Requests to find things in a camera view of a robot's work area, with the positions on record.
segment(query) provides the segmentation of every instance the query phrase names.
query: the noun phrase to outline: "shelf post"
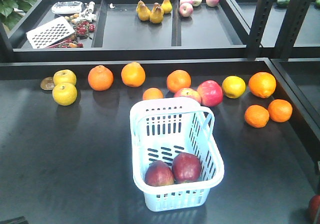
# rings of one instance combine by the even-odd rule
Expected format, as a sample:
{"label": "shelf post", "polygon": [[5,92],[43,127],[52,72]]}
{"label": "shelf post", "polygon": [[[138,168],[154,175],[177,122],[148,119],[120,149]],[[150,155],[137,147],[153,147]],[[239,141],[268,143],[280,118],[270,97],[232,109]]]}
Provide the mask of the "shelf post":
{"label": "shelf post", "polygon": [[257,2],[248,41],[246,43],[246,56],[248,58],[256,58],[259,55],[259,46],[273,1],[274,0],[258,0]]}
{"label": "shelf post", "polygon": [[0,22],[0,47],[0,61],[3,59],[5,62],[13,62],[14,50],[2,22]]}
{"label": "shelf post", "polygon": [[287,59],[305,19],[312,0],[290,0],[274,45],[273,57]]}

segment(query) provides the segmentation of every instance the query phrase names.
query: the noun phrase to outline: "red apple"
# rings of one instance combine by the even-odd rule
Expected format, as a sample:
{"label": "red apple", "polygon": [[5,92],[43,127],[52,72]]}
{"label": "red apple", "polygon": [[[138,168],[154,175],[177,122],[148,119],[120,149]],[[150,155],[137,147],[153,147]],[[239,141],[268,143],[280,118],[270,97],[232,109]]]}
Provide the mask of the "red apple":
{"label": "red apple", "polygon": [[224,96],[220,85],[213,80],[207,80],[200,84],[197,92],[201,96],[201,104],[206,107],[214,107],[220,104]]}
{"label": "red apple", "polygon": [[198,103],[201,103],[200,94],[192,88],[182,88],[174,94],[174,97],[189,97],[194,99]]}
{"label": "red apple", "polygon": [[179,8],[179,13],[181,14],[182,17],[189,17],[192,13],[194,7],[190,3],[183,3],[180,5]]}
{"label": "red apple", "polygon": [[[310,216],[310,219],[312,220],[312,222],[314,222],[314,220],[316,218],[319,206],[320,206],[320,195],[314,195],[310,199],[309,207],[308,207],[309,216]],[[320,218],[319,217],[318,217],[318,220],[317,220],[316,224],[320,224]]]}
{"label": "red apple", "polygon": [[172,172],[177,183],[196,182],[201,169],[200,159],[191,153],[181,152],[172,161]]}
{"label": "red apple", "polygon": [[215,7],[218,5],[220,0],[205,0],[205,1],[209,7]]}
{"label": "red apple", "polygon": [[174,183],[174,175],[168,164],[161,160],[156,160],[149,165],[144,181],[153,187],[172,185]]}
{"label": "red apple", "polygon": [[180,5],[183,4],[183,3],[192,4],[192,3],[193,3],[193,0],[180,0]]}

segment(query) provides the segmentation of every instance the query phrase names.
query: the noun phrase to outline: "green fruit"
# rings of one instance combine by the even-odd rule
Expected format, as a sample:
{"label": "green fruit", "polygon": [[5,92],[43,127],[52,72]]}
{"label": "green fruit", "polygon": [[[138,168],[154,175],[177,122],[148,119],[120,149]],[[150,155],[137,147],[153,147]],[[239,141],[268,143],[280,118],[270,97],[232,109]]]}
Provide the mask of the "green fruit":
{"label": "green fruit", "polygon": [[315,0],[315,1],[316,1],[315,6],[316,6],[317,8],[320,8],[320,0]]}
{"label": "green fruit", "polygon": [[280,8],[286,8],[289,4],[290,0],[277,0],[277,6]]}

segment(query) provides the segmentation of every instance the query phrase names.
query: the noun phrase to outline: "small item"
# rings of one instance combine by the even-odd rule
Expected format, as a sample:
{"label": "small item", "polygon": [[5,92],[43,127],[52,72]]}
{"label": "small item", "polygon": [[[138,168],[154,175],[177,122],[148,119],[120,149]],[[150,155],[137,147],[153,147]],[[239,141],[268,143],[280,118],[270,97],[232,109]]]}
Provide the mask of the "small item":
{"label": "small item", "polygon": [[53,77],[47,77],[47,78],[44,78],[42,81],[41,81],[41,84],[40,84],[40,87],[43,89],[43,90],[53,90],[55,84],[54,84],[54,79]]}
{"label": "small item", "polygon": [[10,220],[0,221],[0,224],[29,224],[25,217],[18,217]]}
{"label": "small item", "polygon": [[83,3],[80,1],[68,1],[55,3],[51,11],[55,14],[80,13],[83,9]]}

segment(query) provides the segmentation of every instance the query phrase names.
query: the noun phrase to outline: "green plant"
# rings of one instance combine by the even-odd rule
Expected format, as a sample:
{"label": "green plant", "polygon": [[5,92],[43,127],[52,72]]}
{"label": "green plant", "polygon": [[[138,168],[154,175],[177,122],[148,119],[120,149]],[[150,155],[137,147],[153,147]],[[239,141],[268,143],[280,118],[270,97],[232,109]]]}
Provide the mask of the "green plant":
{"label": "green plant", "polygon": [[8,29],[12,29],[23,16],[14,9],[17,8],[27,12],[35,2],[36,0],[0,0],[1,22]]}

